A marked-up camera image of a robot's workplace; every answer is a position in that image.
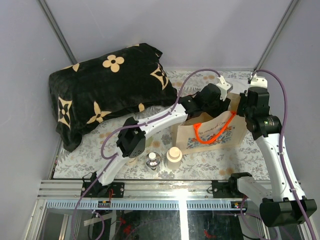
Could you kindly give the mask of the beige canvas tote bag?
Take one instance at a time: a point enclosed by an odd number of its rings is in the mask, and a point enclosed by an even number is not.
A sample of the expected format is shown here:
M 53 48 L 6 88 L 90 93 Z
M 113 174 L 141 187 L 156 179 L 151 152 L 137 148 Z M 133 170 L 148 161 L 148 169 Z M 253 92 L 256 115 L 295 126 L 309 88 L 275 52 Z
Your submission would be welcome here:
M 239 146 L 246 133 L 244 117 L 237 115 L 240 95 L 228 93 L 231 100 L 228 110 L 213 118 L 207 113 L 175 124 L 171 127 L 172 145 L 183 155 L 235 148 Z

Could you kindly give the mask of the clear glass bottle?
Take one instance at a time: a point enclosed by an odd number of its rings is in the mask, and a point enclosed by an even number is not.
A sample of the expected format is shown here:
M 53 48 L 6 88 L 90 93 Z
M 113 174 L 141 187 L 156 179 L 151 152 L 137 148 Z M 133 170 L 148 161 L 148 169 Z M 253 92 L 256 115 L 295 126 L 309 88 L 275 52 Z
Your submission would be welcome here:
M 156 152 L 150 152 L 145 161 L 145 165 L 152 173 L 158 172 L 161 168 L 161 156 Z

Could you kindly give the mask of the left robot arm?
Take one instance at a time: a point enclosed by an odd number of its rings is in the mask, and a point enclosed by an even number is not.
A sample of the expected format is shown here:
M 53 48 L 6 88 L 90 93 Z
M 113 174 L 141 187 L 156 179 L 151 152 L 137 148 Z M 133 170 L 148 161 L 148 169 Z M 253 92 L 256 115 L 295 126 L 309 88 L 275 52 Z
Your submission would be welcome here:
M 194 95 L 178 97 L 168 109 L 155 115 L 136 120 L 128 118 L 118 134 L 113 155 L 106 157 L 105 167 L 95 171 L 90 177 L 89 186 L 82 187 L 82 196 L 105 197 L 109 194 L 110 184 L 121 168 L 130 160 L 141 155 L 146 148 L 146 141 L 155 133 L 202 113 L 220 114 L 228 109 L 230 100 L 227 94 L 233 89 L 228 82 L 209 83 Z

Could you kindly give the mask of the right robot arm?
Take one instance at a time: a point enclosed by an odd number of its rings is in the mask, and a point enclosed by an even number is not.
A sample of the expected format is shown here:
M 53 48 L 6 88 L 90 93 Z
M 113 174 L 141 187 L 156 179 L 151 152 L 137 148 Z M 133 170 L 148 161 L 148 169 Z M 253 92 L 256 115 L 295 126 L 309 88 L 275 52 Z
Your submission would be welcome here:
M 316 210 L 314 199 L 302 190 L 281 138 L 282 124 L 270 114 L 270 94 L 263 87 L 249 87 L 240 94 L 237 114 L 245 118 L 246 127 L 258 145 L 270 178 L 271 190 L 255 181 L 248 172 L 233 173 L 228 192 L 233 197 L 245 195 L 259 208 L 267 227 L 300 225 Z

